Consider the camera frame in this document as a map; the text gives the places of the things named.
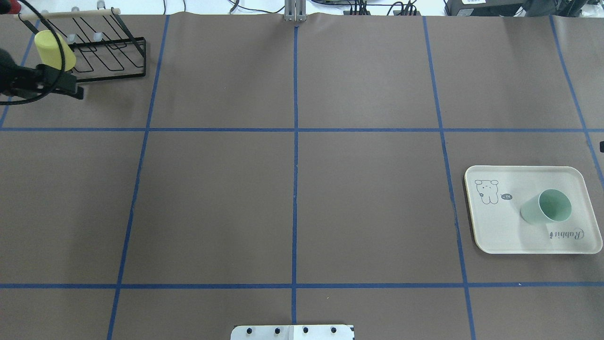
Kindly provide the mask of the mint green cup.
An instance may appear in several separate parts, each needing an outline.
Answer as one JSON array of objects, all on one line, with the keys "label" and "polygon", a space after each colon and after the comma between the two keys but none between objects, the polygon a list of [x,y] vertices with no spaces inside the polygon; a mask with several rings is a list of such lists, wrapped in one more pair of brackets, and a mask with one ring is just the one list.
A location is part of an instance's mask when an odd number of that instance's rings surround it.
[{"label": "mint green cup", "polygon": [[567,221],[572,215],[570,199],[557,189],[547,189],[520,207],[522,219],[530,224]]}]

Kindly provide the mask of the cream rabbit serving tray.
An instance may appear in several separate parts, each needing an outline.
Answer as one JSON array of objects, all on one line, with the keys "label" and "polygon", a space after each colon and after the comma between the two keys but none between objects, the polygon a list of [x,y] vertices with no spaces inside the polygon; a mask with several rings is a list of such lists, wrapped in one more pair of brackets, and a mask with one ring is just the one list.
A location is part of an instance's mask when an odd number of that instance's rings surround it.
[{"label": "cream rabbit serving tray", "polygon": [[[568,166],[475,165],[464,174],[477,246],[488,254],[597,254],[603,239],[584,178]],[[572,215],[530,224],[520,207],[547,189],[562,191]]]}]

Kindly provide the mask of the yellow cup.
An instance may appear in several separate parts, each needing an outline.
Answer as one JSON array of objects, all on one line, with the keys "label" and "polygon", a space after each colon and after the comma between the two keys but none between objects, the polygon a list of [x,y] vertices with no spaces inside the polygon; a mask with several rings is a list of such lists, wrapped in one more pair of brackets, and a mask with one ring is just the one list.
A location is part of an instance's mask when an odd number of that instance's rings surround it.
[{"label": "yellow cup", "polygon": [[77,58],[60,34],[58,34],[58,38],[63,48],[63,57],[60,54],[59,43],[50,30],[36,33],[34,44],[44,65],[58,70],[70,71],[76,66]]}]

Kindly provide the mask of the black power box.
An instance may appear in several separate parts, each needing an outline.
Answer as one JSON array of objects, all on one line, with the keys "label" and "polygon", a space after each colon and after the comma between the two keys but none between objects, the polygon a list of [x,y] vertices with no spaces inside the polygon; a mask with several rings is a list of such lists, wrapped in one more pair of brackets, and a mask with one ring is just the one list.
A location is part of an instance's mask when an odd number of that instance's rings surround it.
[{"label": "black power box", "polygon": [[513,17],[524,0],[444,0],[450,17]]}]

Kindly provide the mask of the red bottle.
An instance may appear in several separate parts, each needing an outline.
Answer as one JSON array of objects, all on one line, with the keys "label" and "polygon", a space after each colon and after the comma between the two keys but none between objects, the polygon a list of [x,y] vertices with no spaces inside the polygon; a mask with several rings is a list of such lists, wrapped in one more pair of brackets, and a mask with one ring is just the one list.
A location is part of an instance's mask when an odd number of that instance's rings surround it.
[{"label": "red bottle", "polygon": [[0,0],[0,15],[19,14],[21,8],[21,3],[17,0]]}]

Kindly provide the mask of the aluminium frame post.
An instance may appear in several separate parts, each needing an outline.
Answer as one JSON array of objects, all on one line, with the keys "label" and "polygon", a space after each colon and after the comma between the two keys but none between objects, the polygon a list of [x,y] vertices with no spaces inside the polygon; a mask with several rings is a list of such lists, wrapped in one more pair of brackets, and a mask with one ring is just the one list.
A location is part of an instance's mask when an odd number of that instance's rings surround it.
[{"label": "aluminium frame post", "polygon": [[285,0],[284,20],[286,22],[304,22],[307,19],[306,0]]}]

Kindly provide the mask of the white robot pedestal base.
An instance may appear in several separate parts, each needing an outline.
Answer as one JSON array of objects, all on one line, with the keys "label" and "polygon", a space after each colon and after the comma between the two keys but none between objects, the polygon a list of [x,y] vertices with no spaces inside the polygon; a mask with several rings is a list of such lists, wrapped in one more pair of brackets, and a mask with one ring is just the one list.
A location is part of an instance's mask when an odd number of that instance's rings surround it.
[{"label": "white robot pedestal base", "polygon": [[231,340],[354,340],[353,325],[240,325],[233,328]]}]

